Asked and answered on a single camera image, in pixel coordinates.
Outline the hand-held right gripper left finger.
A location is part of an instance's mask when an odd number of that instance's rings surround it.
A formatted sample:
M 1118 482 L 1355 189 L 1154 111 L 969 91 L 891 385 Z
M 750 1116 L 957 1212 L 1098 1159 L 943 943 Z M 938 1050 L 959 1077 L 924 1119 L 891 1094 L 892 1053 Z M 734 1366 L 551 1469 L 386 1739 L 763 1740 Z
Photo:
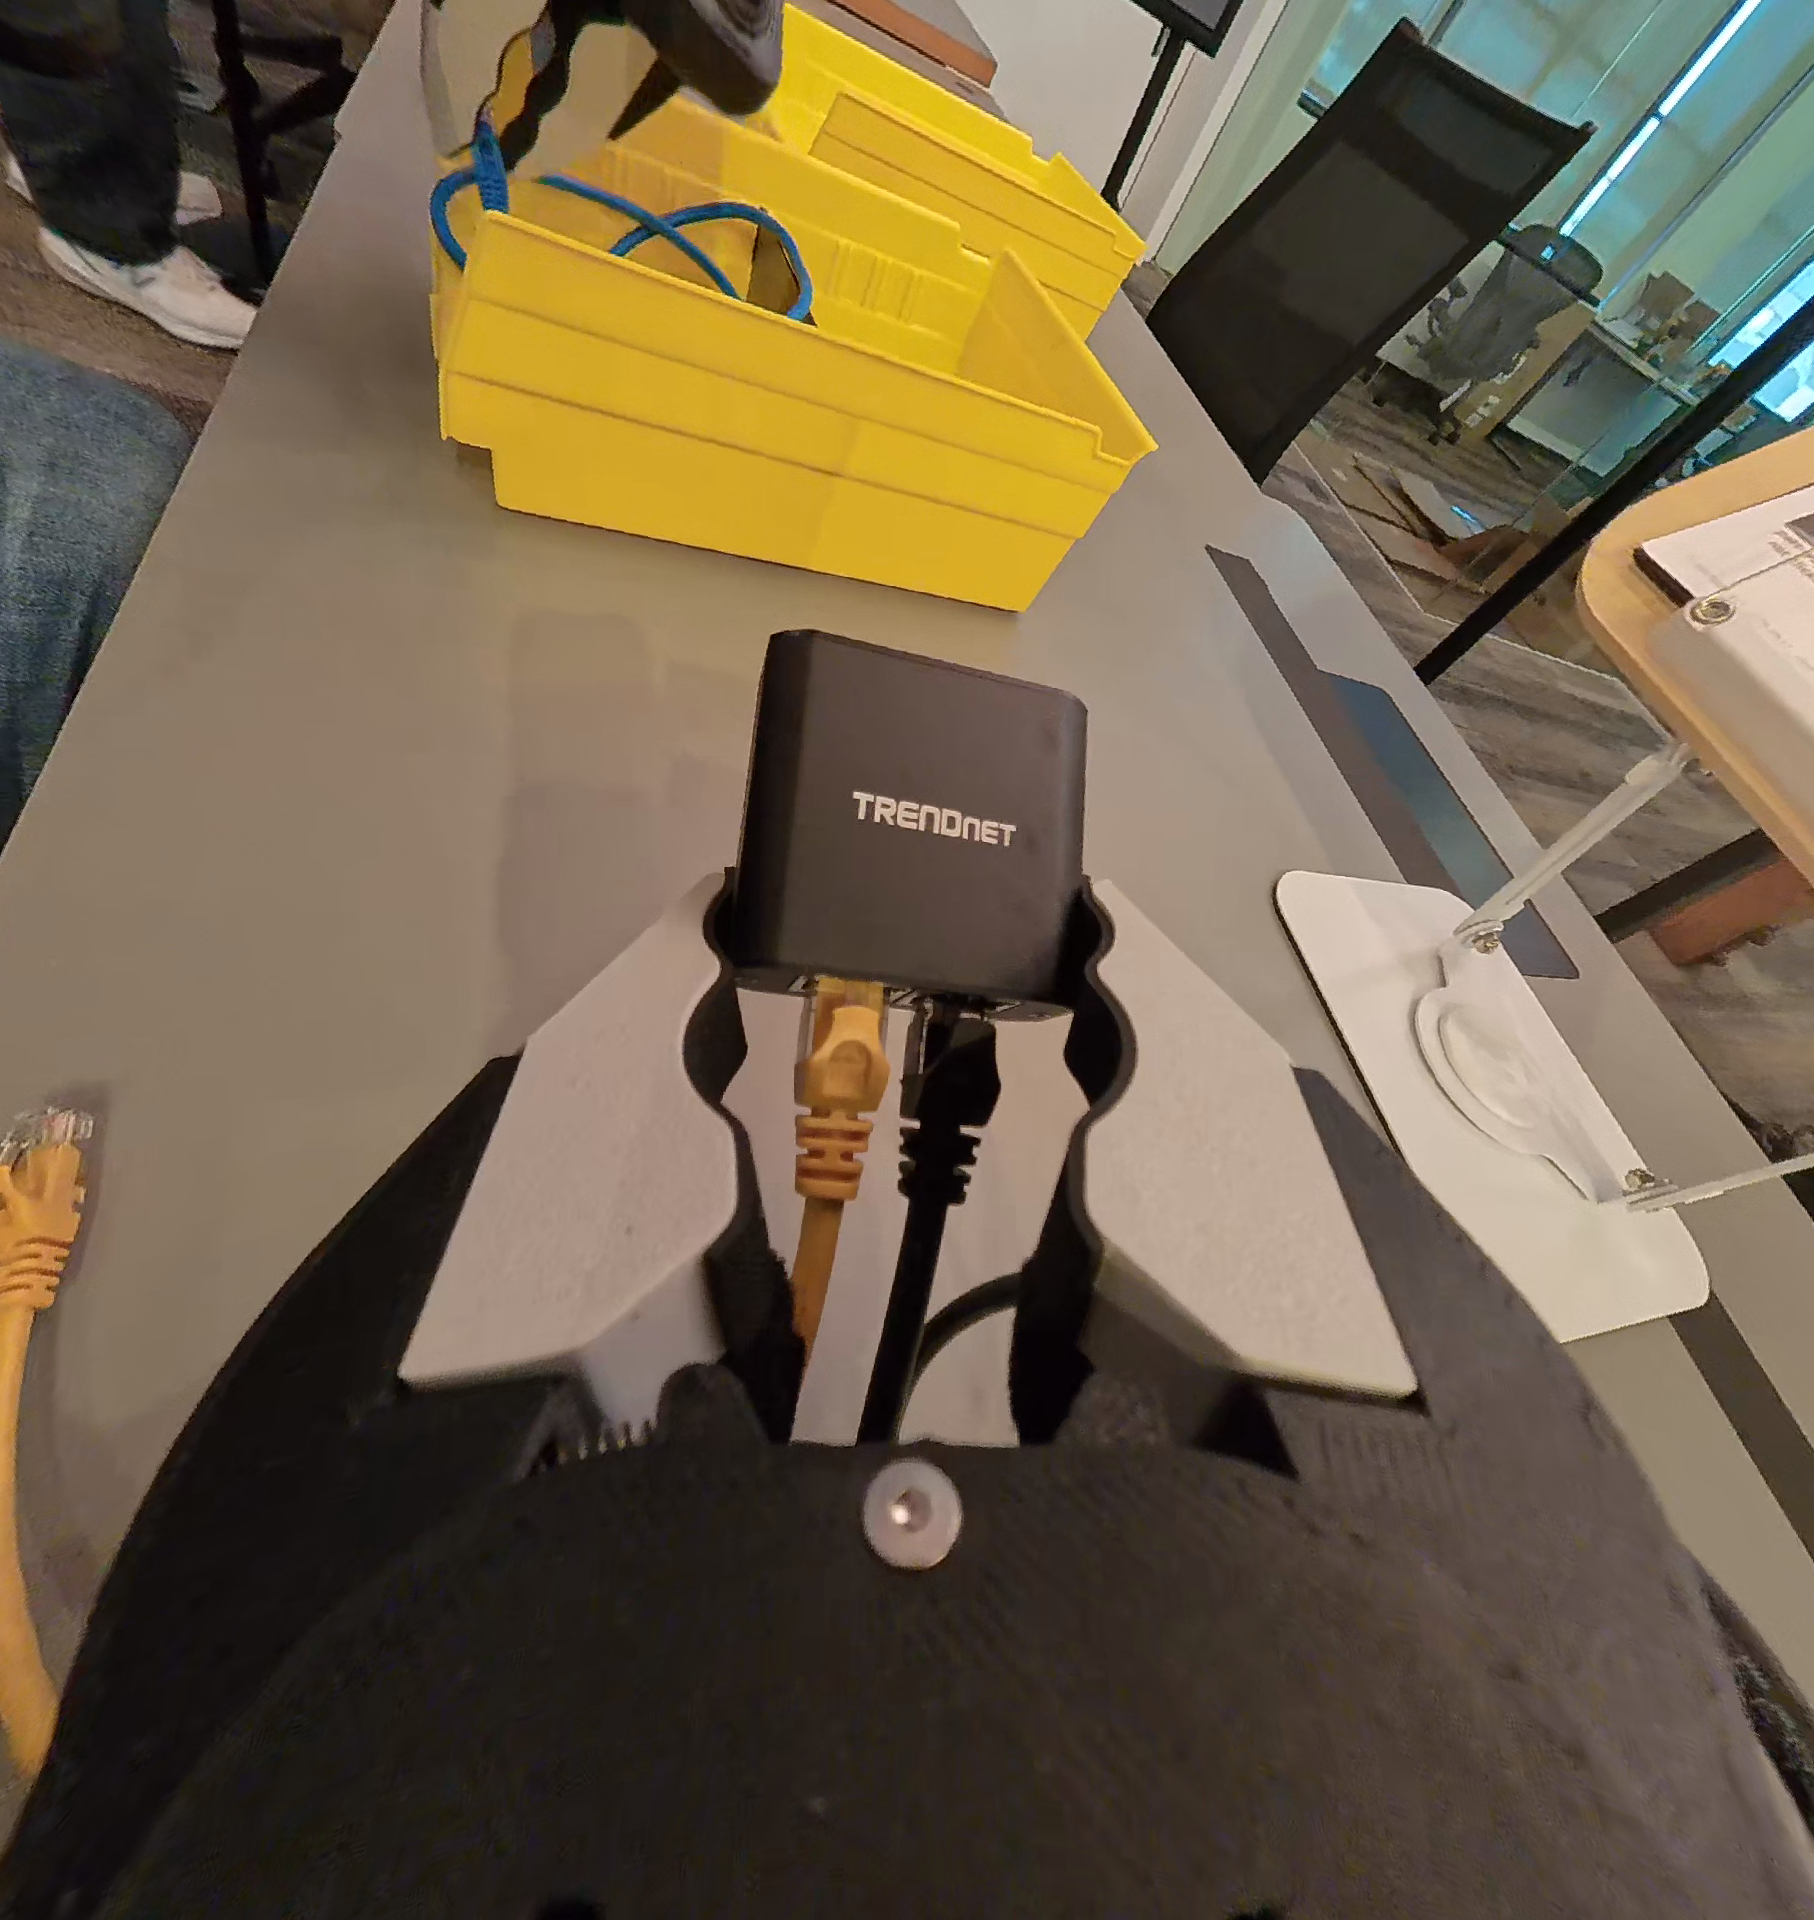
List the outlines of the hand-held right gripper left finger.
M 713 918 L 684 894 L 536 1028 L 399 1361 L 414 1386 L 565 1374 L 663 1390 L 723 1355 L 707 1254 L 743 1199 L 727 1091 L 745 1030 Z

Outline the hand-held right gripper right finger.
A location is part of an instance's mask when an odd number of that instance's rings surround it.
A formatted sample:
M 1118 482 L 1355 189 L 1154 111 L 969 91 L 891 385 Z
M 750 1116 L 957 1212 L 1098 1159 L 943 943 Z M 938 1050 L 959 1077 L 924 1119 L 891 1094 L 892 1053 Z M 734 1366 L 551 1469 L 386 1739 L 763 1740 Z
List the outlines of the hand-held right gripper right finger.
M 1073 1345 L 1166 1404 L 1241 1380 L 1396 1404 L 1417 1374 L 1289 1055 L 1110 882 L 1082 1006 L 1115 1064 L 1066 1167 Z

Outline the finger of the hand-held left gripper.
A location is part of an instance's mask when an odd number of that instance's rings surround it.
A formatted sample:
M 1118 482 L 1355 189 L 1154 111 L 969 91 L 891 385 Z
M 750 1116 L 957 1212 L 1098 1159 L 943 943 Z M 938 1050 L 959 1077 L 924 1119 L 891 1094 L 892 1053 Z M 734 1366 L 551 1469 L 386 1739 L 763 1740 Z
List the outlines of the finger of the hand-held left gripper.
M 470 156 L 490 132 L 505 163 L 527 161 L 565 96 L 565 4 L 428 2 L 420 90 L 438 159 Z

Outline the yellow plastic bin with dividers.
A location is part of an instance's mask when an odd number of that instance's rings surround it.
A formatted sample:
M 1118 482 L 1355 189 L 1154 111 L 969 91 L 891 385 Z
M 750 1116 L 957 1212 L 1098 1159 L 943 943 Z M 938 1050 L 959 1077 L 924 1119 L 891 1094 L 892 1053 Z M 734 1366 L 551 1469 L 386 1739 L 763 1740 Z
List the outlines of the yellow plastic bin with dividers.
M 1013 252 L 700 108 L 428 221 L 441 437 L 510 511 L 1024 610 L 1158 448 Z

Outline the black network switch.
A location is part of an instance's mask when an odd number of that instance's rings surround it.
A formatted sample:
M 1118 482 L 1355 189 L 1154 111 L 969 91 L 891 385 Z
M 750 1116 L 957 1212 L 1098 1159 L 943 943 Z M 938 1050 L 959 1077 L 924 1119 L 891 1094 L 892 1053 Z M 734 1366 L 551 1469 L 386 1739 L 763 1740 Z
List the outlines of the black network switch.
M 743 984 L 1069 1005 L 1087 709 L 831 632 L 768 640 L 724 952 Z

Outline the wooden board document stand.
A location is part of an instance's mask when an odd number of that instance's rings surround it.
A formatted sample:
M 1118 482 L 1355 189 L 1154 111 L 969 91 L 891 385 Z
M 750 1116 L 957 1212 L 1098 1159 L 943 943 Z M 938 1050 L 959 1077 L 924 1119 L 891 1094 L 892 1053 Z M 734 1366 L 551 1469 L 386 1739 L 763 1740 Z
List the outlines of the wooden board document stand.
M 1650 1171 L 1524 977 L 1505 934 L 1691 763 L 1814 887 L 1814 594 L 1676 606 L 1637 546 L 1814 482 L 1814 429 L 1631 508 L 1582 564 L 1582 617 L 1670 737 L 1487 900 L 1289 871 L 1279 918 L 1411 1170 L 1560 1342 L 1709 1295 L 1682 1210 L 1768 1180 Z

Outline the person's jeans leg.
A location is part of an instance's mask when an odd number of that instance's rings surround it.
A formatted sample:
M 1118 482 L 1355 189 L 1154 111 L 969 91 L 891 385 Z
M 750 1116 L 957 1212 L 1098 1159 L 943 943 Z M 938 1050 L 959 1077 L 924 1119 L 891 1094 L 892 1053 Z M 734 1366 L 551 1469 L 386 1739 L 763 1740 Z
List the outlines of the person's jeans leg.
M 192 444 L 139 389 L 0 339 L 0 855 Z

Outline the black mesh chair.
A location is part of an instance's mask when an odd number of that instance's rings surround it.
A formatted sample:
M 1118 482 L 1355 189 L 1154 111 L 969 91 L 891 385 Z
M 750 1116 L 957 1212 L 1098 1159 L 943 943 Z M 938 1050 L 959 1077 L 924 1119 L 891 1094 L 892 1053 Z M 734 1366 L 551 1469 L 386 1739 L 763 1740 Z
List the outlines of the black mesh chair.
M 1251 480 L 1592 132 L 1394 22 L 1148 316 Z

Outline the printed instruction sheet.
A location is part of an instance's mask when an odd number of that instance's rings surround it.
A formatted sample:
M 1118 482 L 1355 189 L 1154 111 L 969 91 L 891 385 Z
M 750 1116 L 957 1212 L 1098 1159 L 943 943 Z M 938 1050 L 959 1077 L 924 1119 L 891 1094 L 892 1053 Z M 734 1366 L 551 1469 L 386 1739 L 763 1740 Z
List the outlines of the printed instruction sheet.
M 1644 541 L 1635 566 L 1676 606 L 1733 604 L 1749 586 L 1776 597 L 1814 594 L 1814 482 Z

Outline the grey office chair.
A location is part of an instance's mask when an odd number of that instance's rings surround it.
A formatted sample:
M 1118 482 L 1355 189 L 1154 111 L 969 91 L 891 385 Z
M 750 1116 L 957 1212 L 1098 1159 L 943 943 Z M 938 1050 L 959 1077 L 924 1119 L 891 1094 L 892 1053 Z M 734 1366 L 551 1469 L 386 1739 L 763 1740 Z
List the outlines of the grey office chair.
M 1547 322 L 1589 309 L 1604 262 L 1576 237 L 1545 226 L 1508 227 L 1476 288 L 1455 278 L 1434 295 L 1402 336 L 1411 378 L 1427 390 L 1417 409 L 1432 444 L 1460 438 L 1460 401 L 1472 389 L 1511 375 L 1541 347 Z

